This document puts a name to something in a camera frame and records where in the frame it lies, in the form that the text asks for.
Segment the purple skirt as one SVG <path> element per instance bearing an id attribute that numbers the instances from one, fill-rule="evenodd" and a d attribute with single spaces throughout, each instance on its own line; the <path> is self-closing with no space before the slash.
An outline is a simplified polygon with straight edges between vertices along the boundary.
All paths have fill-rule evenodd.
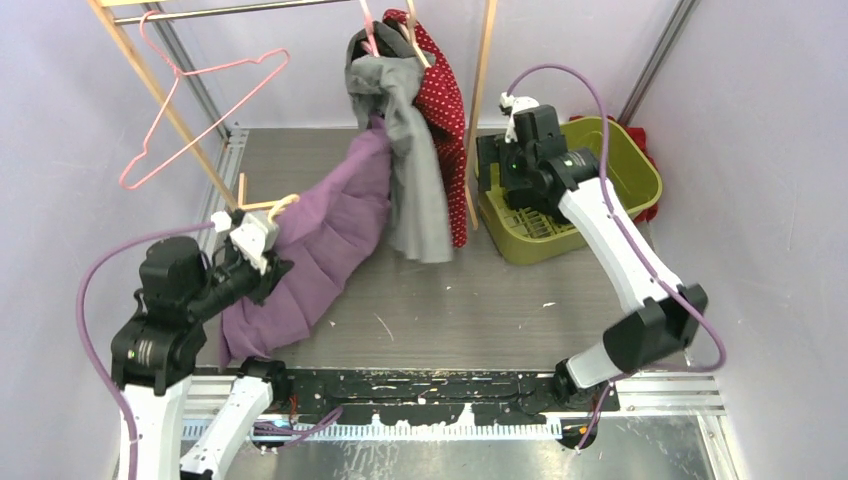
<path id="1" fill-rule="evenodd" d="M 380 242 L 390 214 L 390 176 L 385 122 L 373 116 L 345 158 L 276 216 L 274 251 L 293 267 L 262 305 L 244 299 L 222 313 L 219 366 L 268 358 L 310 336 Z"/>

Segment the wooden hanger of purple skirt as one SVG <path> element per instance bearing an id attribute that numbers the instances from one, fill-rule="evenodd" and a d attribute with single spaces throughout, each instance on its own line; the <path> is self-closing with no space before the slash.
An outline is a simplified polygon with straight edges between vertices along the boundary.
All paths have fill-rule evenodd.
<path id="1" fill-rule="evenodd" d="M 289 194 L 274 202 L 267 212 L 268 221 L 273 221 L 280 213 L 282 213 L 289 205 L 300 201 L 299 194 Z"/>

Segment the pink wire hanger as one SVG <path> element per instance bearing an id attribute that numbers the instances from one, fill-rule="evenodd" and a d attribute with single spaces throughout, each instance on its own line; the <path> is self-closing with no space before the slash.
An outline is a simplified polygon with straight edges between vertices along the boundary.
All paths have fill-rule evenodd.
<path id="1" fill-rule="evenodd" d="M 160 5 L 156 2 L 147 3 L 147 5 L 145 5 L 145 6 L 114 7 L 112 9 L 112 12 L 115 15 L 115 17 L 117 17 L 117 18 L 136 17 L 136 16 L 141 16 L 143 13 L 145 13 L 145 11 L 152 11 L 154 9 L 154 6 L 155 6 L 156 10 L 158 10 L 159 12 L 162 12 L 162 11 L 159 10 Z M 174 62 L 178 62 L 179 64 L 182 64 L 180 66 L 182 67 L 184 72 L 188 72 L 188 71 L 195 70 L 195 69 L 200 70 L 200 69 L 205 69 L 205 68 L 209 68 L 209 67 L 222 66 L 224 64 L 230 64 L 231 62 L 234 63 L 234 62 L 239 61 L 239 60 L 250 59 L 250 60 L 253 60 L 256 63 L 251 62 L 251 63 L 246 63 L 246 64 L 242 64 L 242 65 L 238 65 L 238 66 L 233 66 L 233 67 L 230 67 L 230 68 L 236 68 L 236 67 L 245 66 L 245 65 L 260 65 L 260 64 L 262 64 L 266 61 L 277 59 L 279 61 L 279 64 L 276 67 L 274 67 L 264 79 L 260 80 L 259 83 L 256 86 L 254 86 L 251 90 L 249 90 L 245 94 L 245 96 L 242 99 L 238 100 L 237 102 L 244 100 L 245 97 L 249 94 L 249 92 L 251 92 L 256 87 L 258 87 L 261 81 L 268 79 L 268 77 L 272 75 L 272 72 L 274 72 L 275 70 L 279 71 L 278 69 L 283 66 L 284 62 L 286 62 L 285 67 L 284 67 L 284 68 L 286 68 L 287 64 L 289 63 L 289 61 L 291 59 L 291 55 L 286 49 L 276 48 L 276 49 L 269 50 L 269 51 L 267 51 L 267 52 L 265 52 L 265 53 L 263 53 L 259 56 L 256 56 L 256 57 L 248 57 L 248 58 L 243 58 L 243 59 L 231 61 L 229 63 L 223 63 L 223 64 L 219 64 L 219 65 L 213 65 L 213 66 L 198 68 L 198 67 L 195 66 L 190 55 L 188 54 L 185 46 L 183 45 L 183 42 L 181 41 L 178 33 L 176 32 L 176 29 L 169 22 L 155 22 L 155 23 L 145 22 L 145 24 L 143 24 L 143 25 L 144 25 L 144 32 L 146 33 L 146 36 L 149 39 L 148 42 L 155 44 L 158 47 L 158 49 L 160 49 L 160 51 L 162 51 L 163 54 L 171 53 L 171 52 L 169 52 L 169 50 L 171 50 L 171 48 L 173 48 L 174 50 L 176 50 L 178 48 L 180 50 L 183 50 L 184 53 L 183 52 L 177 53 L 176 51 L 173 51 L 173 53 L 176 53 L 176 55 L 173 55 L 172 58 L 176 57 Z M 151 46 L 148 46 L 148 43 L 146 43 L 144 40 L 142 40 L 142 37 L 140 36 L 140 30 L 141 29 L 140 29 L 139 25 L 137 25 L 137 24 L 126 25 L 126 26 L 123 27 L 123 30 L 128 34 L 129 38 L 134 42 L 138 53 L 142 56 L 142 59 L 145 60 L 146 63 L 150 66 L 150 69 L 152 70 L 152 73 L 154 74 L 155 79 L 158 80 L 158 82 L 161 84 L 161 86 L 163 87 L 165 92 L 168 92 L 171 89 L 170 87 L 172 87 L 172 84 L 174 83 L 174 77 L 175 77 L 171 67 L 168 64 L 165 63 L 164 59 L 162 57 L 160 57 L 160 54 L 157 54 L 151 48 Z M 212 74 L 212 73 L 219 72 L 219 71 L 214 71 L 214 72 L 209 72 L 209 73 L 204 73 L 204 74 Z M 215 104 L 214 100 L 212 99 L 211 94 L 208 91 L 208 88 L 203 83 L 202 76 L 204 74 L 183 78 L 180 81 L 180 85 L 176 88 L 176 91 L 175 91 L 175 93 L 174 93 L 174 95 L 171 99 L 171 102 L 170 102 L 170 105 L 178 111 L 179 115 L 183 118 L 184 122 L 187 124 L 187 126 L 191 130 L 191 133 L 194 136 L 201 134 L 204 130 L 206 130 L 209 126 L 211 126 L 211 124 L 213 123 L 212 115 L 211 115 L 212 112 L 218 113 L 218 114 L 226 114 L 228 111 L 230 111 L 237 104 L 237 102 L 236 102 L 233 106 L 229 107 L 228 110 L 221 111 L 218 108 L 218 106 Z M 219 129 L 221 127 L 224 127 L 224 128 L 226 128 L 226 130 L 228 130 L 227 125 L 225 124 L 225 120 L 218 127 Z M 151 174 L 153 172 L 154 168 L 161 166 L 166 160 L 173 158 L 173 156 L 175 156 L 175 154 L 186 145 L 187 142 L 185 142 L 182 139 L 181 135 L 179 135 L 177 133 L 177 131 L 175 130 L 175 128 L 170 124 L 174 128 L 174 130 L 175 130 L 176 134 L 179 136 L 180 140 L 182 140 L 184 142 L 184 145 L 182 147 L 180 147 L 178 150 L 176 150 L 176 152 L 164 157 L 163 160 L 161 161 L 161 163 L 157 166 L 155 166 L 150 160 L 146 160 L 145 158 L 152 152 L 152 140 L 154 138 L 154 134 L 156 133 L 160 124 L 162 124 L 163 122 L 168 122 L 170 124 L 168 118 L 163 115 L 162 118 L 161 118 L 161 122 L 159 123 L 155 132 L 153 132 L 153 134 L 150 136 L 150 140 L 149 140 L 149 143 L 148 143 L 148 153 L 146 155 L 144 155 L 142 158 L 138 158 L 142 155 L 142 143 L 141 143 L 139 153 L 136 154 L 136 156 L 133 157 L 132 160 L 130 160 L 127 163 L 127 165 L 124 167 L 124 170 L 119 175 L 118 182 L 119 182 L 119 185 L 122 188 L 129 190 L 126 187 L 138 185 L 138 183 L 140 183 L 142 178 Z M 148 134 L 148 131 L 147 131 L 147 133 L 144 134 L 142 141 L 147 136 L 146 134 Z M 215 167 L 216 170 L 218 171 L 218 168 L 213 165 L 213 161 L 211 159 L 210 154 L 208 154 L 208 152 L 203 148 L 203 146 L 201 144 L 201 141 L 204 140 L 208 135 L 210 135 L 212 133 L 217 134 L 219 139 L 222 140 L 222 141 L 228 140 L 228 139 L 225 140 L 221 136 L 221 134 L 224 133 L 222 130 L 218 130 L 218 131 L 212 130 L 210 133 L 205 135 L 198 142 L 198 144 L 196 144 L 196 146 L 202 147 L 202 149 L 206 152 L 209 160 L 211 161 L 212 167 Z M 197 159 L 195 158 L 193 153 L 190 152 L 190 151 L 186 151 L 185 153 L 180 155 L 178 158 L 180 158 L 181 156 L 183 156 L 187 153 L 191 154 L 194 157 L 194 159 L 197 161 Z M 170 165 L 174 164 L 178 158 L 176 158 L 172 163 L 170 163 Z M 163 170 L 161 170 L 155 176 L 163 173 L 167 167 L 165 167 Z M 149 178 L 149 180 L 147 180 L 145 183 L 152 180 L 155 176 L 153 176 L 152 178 Z"/>

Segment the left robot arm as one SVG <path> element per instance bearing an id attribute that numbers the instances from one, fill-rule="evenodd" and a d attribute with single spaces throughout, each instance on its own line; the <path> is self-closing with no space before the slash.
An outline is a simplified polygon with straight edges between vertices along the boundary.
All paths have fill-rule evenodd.
<path id="1" fill-rule="evenodd" d="M 265 411 L 285 409 L 292 386 L 282 361 L 249 357 L 224 406 L 200 439 L 181 451 L 183 415 L 206 321 L 241 300 L 262 304 L 294 266 L 263 253 L 257 270 L 232 242 L 209 265 L 198 243 L 173 236 L 151 245 L 139 268 L 137 309 L 111 342 L 111 378 L 122 394 L 127 440 L 123 479 L 222 479 Z"/>

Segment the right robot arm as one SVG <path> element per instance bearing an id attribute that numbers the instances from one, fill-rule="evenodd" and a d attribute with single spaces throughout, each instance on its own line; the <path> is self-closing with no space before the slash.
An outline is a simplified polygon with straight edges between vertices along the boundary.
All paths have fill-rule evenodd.
<path id="1" fill-rule="evenodd" d="M 622 320 L 591 348 L 555 369 L 558 403 L 582 409 L 594 387 L 684 350 L 694 339 L 708 297 L 685 285 L 658 259 L 587 148 L 570 149 L 556 110 L 531 97 L 508 97 L 504 133 L 477 138 L 485 165 L 499 168 L 512 210 L 529 208 L 574 226 L 599 260 L 618 296 Z"/>

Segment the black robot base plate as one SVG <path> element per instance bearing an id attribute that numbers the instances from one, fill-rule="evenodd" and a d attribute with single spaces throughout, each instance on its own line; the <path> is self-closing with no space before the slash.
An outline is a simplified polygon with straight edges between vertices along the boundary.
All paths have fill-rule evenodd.
<path id="1" fill-rule="evenodd" d="M 342 425 L 378 420 L 387 426 L 456 425 L 463 412 L 474 426 L 540 425 L 555 417 L 589 417 L 600 406 L 617 412 L 615 389 L 560 397 L 553 375 L 521 370 L 294 369 L 285 397 L 266 408 L 297 423 L 341 408 Z"/>

